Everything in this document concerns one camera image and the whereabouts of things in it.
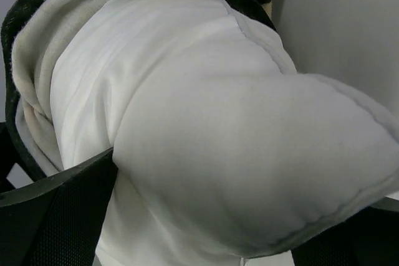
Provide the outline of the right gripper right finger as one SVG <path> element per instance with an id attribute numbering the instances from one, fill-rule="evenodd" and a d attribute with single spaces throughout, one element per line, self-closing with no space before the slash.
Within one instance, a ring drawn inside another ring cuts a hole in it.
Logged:
<path id="1" fill-rule="evenodd" d="M 294 265 L 398 265 L 398 193 L 361 192 L 288 248 Z"/>

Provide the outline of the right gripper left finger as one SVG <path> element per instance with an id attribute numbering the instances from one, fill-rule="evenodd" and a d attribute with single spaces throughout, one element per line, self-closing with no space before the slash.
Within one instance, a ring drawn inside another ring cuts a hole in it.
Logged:
<path id="1" fill-rule="evenodd" d="M 1 265 L 92 265 L 117 177 L 113 151 L 1 194 Z"/>

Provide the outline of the white pillow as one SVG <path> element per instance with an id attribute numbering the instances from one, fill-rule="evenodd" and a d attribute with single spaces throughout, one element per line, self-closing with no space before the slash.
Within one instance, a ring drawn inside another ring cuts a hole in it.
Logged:
<path id="1" fill-rule="evenodd" d="M 398 190 L 398 122 L 223 0 L 109 0 L 54 67 L 64 168 L 113 149 L 102 265 L 239 265 Z"/>

